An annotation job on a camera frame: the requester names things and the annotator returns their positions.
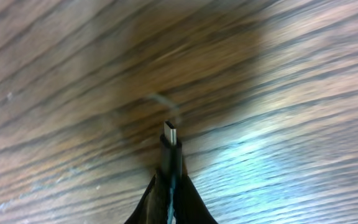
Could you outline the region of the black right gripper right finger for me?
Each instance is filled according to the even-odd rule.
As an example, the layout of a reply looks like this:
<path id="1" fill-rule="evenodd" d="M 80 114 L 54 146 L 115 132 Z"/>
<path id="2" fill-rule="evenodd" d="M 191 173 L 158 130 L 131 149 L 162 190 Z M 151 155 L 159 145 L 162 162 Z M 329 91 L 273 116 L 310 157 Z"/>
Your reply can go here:
<path id="1" fill-rule="evenodd" d="M 177 224 L 218 224 L 187 175 L 177 184 L 173 207 Z"/>

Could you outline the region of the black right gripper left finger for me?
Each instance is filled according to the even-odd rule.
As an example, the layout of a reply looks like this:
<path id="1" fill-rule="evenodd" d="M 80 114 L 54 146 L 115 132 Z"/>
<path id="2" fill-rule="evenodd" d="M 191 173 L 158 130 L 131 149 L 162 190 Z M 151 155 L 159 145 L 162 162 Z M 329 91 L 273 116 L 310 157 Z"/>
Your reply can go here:
<path id="1" fill-rule="evenodd" d="M 125 224 L 167 224 L 169 204 L 169 184 L 156 172 Z"/>

